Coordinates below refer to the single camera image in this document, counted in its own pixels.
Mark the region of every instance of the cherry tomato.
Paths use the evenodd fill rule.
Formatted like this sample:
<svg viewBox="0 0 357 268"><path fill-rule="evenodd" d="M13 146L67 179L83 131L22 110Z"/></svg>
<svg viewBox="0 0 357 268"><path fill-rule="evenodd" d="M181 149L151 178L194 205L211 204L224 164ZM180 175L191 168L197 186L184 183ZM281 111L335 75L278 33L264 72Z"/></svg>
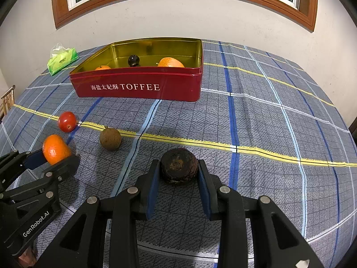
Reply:
<svg viewBox="0 0 357 268"><path fill-rule="evenodd" d="M72 112L64 112L58 118L58 127L66 133L72 132L76 127L77 119Z"/></svg>

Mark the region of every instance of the yellow stripe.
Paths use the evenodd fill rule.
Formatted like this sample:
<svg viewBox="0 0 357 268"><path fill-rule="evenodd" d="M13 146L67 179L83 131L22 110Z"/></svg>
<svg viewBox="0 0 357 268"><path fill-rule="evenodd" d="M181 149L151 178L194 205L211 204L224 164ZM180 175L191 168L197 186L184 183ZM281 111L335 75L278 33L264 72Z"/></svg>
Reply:
<svg viewBox="0 0 357 268"><path fill-rule="evenodd" d="M209 41L202 41L202 42L206 42L206 43L212 43L212 44L219 44L219 43L216 43L216 42L209 42ZM242 49L244 51L247 51L245 48L241 48L241 47L238 47L238 46L234 46L234 45L231 45L231 44L221 44L221 45L224 45L224 46L231 46L231 47L235 47L235 48L238 48L238 49ZM286 61L282 61L282 60L279 60L279 59L276 59L274 57L271 57L269 55L265 55L263 53L259 53L259 52L256 52L256 51L252 51L252 50L248 50L249 52L252 52L252 53L256 53L256 54L260 54L260 55L263 55L263 56L266 56L266 57L269 57L270 59L274 59L274 60L277 60L279 62L282 62L282 63L286 63ZM291 65L291 67L293 67L294 69L298 69L298 70L301 70L303 72L305 72L303 69L300 69L298 67L294 67Z"/></svg>
<svg viewBox="0 0 357 268"><path fill-rule="evenodd" d="M241 69L240 67L224 66L224 65L219 65L219 64L214 64L214 63L208 63L208 62L204 62L203 64L204 64L204 65L217 66L217 67L223 67L223 68L226 68L226 69L238 69L238 70L240 70L240 71L244 71L244 72L250 73L250 74L252 74L252 75L264 77L264 75L261 75L261 74L259 74L259 73L256 73L256 72L253 72L253 71L249 71L249 70L246 70L246 69ZM306 94L308 94L308 95L310 95L310 96L313 96L314 98L320 100L321 102L324 102L325 104L334 107L333 104L330 104L329 102L326 102L326 101L324 101L323 99L321 99L321 98L315 96L314 94L302 90L301 88L298 88L298 87L296 87L296 86L294 86L294 85L290 85L290 84L288 84L288 83L286 83L286 82L284 82L284 81L277 80L276 78L273 78L273 77L270 77L270 76L268 76L267 78L269 78L269 79L272 80L272 81L276 81L276 82L279 82L279 83L281 83L281 84L283 84L283 85L286 85L286 86L289 86L289 87L291 87L291 88L294 88L295 90L299 90L299 91L301 91L301 92L304 92L304 93L306 93Z"/></svg>
<svg viewBox="0 0 357 268"><path fill-rule="evenodd" d="M61 69L61 70L65 70L65 69L73 69L73 68L75 68L75 67L77 67L78 65L74 65L74 66L69 66L69 67L65 67L65 68L63 68L63 69ZM42 74L40 74L40 75L47 75L47 74L49 74L49 72L45 72L45 73L42 73Z"/></svg>
<svg viewBox="0 0 357 268"><path fill-rule="evenodd" d="M28 108L22 107L17 104L14 104L14 106L18 107L24 111L34 113L34 114L42 116L42 117L51 118L52 120L58 120L57 116L51 116L49 114L38 112L38 111L35 111L32 109L28 109ZM80 126L91 128L91 129L98 130L98 131L102 131L105 129L104 125L100 125L100 124L93 123L93 122L87 122L87 121L82 122ZM125 136L125 137L135 137L136 136L136 133L132 132L132 131L126 131L126 130L121 130L121 129L118 129L118 131L120 132L120 134L122 136ZM193 139L185 139L185 138L175 138L175 137L154 135L154 134L149 134L149 133L144 133L144 134L142 134L141 137L142 137L142 139L156 141L156 142L165 142L165 143L170 143L170 144L182 144L182 145L197 146L197 147L204 147L204 148L213 148L213 149L217 149L217 150L224 150L224 151L230 151L230 152L238 152L238 153L242 153L242 154L257 155L257 156L261 156L264 158L278 160L278 161L286 162L286 163L298 164L298 162L299 162L297 157L275 153L272 151L261 149L259 147L231 146L230 144L227 144L227 143L201 141L201 140L193 140ZM357 167L357 163L332 162L332 161L306 159L306 158L302 158L300 160L300 162L303 165L313 165L313 166Z"/></svg>

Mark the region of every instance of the wooden chair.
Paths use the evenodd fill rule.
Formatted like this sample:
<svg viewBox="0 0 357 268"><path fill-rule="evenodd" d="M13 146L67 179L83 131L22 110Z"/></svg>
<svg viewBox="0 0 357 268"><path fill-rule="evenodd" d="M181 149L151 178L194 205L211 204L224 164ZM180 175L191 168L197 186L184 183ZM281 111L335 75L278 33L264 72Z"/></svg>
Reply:
<svg viewBox="0 0 357 268"><path fill-rule="evenodd" d="M8 91L1 97L2 107L0 107L0 120L8 113L10 108L15 103L14 89L15 85L10 87Z"/></svg>

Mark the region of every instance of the tablecloth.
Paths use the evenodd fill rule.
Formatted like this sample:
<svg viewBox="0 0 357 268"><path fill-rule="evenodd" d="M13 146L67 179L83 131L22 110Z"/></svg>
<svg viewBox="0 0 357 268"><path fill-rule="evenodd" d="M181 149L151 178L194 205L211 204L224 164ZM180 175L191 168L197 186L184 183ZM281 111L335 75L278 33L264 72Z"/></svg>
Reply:
<svg viewBox="0 0 357 268"><path fill-rule="evenodd" d="M38 237L39 255L87 197L116 195L146 173L153 159L184 147L241 195L274 200L325 267L340 261L357 231L357 153L338 110L296 63L239 44L202 42L197 102L79 98L69 72L101 47L80 52L55 76L44 71L17 98L2 122L1 155L40 149L47 136L59 134L81 157L77 173L59 185L62 212ZM80 120L72 133L57 127L64 111ZM122 133L118 150L101 147L104 126ZM27 170L16 186L42 177L45 167ZM110 223L107 231L104 267ZM247 233L253 267L249 220ZM219 236L220 222L206 219L197 182L161 182L152 220L137 225L140 264L216 267Z"/></svg>

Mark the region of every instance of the green tissue package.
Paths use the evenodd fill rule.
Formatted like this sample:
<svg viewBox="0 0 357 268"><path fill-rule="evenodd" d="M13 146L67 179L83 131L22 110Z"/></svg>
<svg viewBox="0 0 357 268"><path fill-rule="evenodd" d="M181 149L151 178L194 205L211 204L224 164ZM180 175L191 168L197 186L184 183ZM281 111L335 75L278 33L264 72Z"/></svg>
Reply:
<svg viewBox="0 0 357 268"><path fill-rule="evenodd" d="M75 48L64 48L61 43L51 50L51 58L47 63L51 75L55 75L61 69L78 59Z"/></svg>

